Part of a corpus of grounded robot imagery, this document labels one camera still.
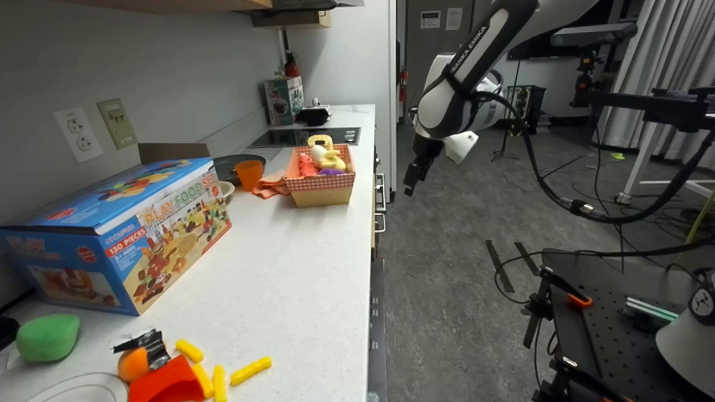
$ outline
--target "wall outlet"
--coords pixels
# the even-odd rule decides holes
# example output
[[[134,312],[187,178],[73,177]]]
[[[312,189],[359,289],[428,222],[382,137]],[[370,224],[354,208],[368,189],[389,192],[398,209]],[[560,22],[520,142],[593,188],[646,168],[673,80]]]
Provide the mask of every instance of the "wall outlet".
[[[79,163],[103,155],[103,147],[96,141],[83,108],[54,111],[54,119],[59,120],[60,131],[65,134],[65,141]]]
[[[96,108],[105,119],[105,126],[115,139],[117,150],[124,150],[137,142],[134,129],[130,126],[130,119],[120,98],[101,100],[96,102]]]

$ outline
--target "door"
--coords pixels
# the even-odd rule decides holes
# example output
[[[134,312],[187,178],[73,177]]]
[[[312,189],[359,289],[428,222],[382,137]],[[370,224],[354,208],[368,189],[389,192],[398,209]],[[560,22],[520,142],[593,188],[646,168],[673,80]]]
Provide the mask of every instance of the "door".
[[[474,0],[407,0],[407,108],[417,104],[433,56],[454,53],[470,39],[477,14]]]

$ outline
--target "backsplash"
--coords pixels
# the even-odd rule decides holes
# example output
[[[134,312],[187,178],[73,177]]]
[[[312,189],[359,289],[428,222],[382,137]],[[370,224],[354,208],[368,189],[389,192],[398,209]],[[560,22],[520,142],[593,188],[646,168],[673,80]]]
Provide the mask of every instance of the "backsplash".
[[[150,16],[60,0],[7,0],[0,14],[0,222],[139,163],[117,150],[96,102],[120,98],[141,142],[214,155],[265,129],[260,82],[279,65],[277,34],[242,14]],[[83,108],[103,156],[75,163],[54,111]],[[0,261],[0,307],[17,291]]]

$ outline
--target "white countertop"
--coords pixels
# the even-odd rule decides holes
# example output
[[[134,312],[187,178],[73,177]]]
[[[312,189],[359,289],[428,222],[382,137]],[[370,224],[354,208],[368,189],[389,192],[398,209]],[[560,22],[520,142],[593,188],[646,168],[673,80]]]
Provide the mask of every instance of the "white countertop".
[[[146,329],[167,346],[186,338],[204,367],[227,371],[271,355],[272,368],[232,399],[367,399],[368,284],[376,108],[331,108],[331,128],[363,128],[351,147],[357,170],[349,205],[296,208],[288,197],[262,201],[236,192],[230,232],[213,246],[146,314],[125,317],[23,301],[17,322],[50,312],[83,319],[75,350],[60,364],[27,367],[16,346],[0,354],[0,399],[23,402],[86,374],[117,374],[111,346]],[[291,150],[268,161],[277,174]]]

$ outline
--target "white plate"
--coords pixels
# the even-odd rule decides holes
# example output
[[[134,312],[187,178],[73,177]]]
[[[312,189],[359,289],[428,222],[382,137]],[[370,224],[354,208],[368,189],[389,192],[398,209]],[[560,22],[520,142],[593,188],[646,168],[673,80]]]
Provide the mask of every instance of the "white plate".
[[[79,375],[44,388],[29,402],[125,402],[128,387],[107,374]]]

